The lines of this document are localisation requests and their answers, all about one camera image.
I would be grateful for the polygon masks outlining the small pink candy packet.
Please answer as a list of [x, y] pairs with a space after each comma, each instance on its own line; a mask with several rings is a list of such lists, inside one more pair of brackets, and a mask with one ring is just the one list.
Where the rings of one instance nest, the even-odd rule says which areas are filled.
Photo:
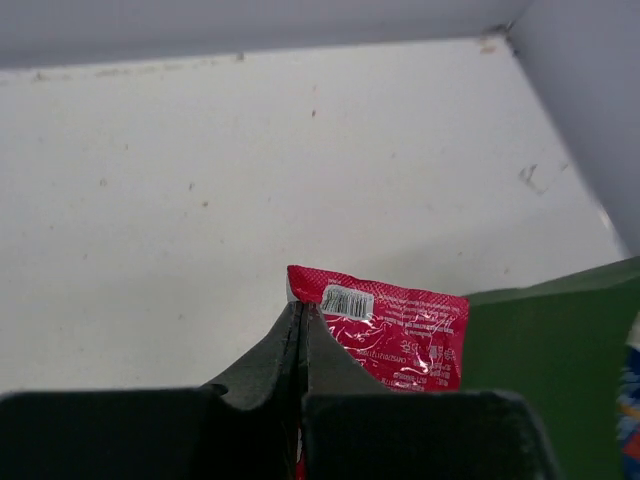
[[[291, 298], [317, 306], [337, 343], [388, 389], [459, 388], [470, 316], [465, 298], [300, 265], [288, 267], [287, 282]], [[302, 441], [301, 431], [297, 475], [309, 479]]]

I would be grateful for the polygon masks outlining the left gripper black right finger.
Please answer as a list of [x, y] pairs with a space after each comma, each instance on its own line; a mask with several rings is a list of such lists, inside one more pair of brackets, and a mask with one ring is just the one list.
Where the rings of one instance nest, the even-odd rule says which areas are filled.
[[559, 479], [543, 424], [505, 391], [400, 393], [330, 334], [313, 304], [300, 334], [309, 479]]

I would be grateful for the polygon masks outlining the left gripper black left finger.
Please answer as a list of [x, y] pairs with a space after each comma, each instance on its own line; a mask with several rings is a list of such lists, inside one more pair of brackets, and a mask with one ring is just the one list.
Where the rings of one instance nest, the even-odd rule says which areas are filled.
[[294, 478], [302, 313], [200, 386], [3, 395], [2, 477]]

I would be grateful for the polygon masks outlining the green paper bag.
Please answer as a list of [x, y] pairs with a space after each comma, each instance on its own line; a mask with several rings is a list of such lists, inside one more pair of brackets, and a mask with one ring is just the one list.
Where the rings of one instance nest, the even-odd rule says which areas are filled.
[[638, 258], [469, 300], [462, 388], [523, 396], [565, 478], [625, 479], [616, 400], [639, 315]]

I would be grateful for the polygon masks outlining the blue chips bag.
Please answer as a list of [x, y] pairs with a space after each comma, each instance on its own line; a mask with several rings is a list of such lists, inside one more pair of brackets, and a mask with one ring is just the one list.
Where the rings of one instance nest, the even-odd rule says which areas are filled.
[[625, 479], [638, 479], [640, 474], [640, 362], [639, 315], [636, 315], [625, 344], [625, 362], [621, 368], [616, 405], [617, 441], [621, 449]]

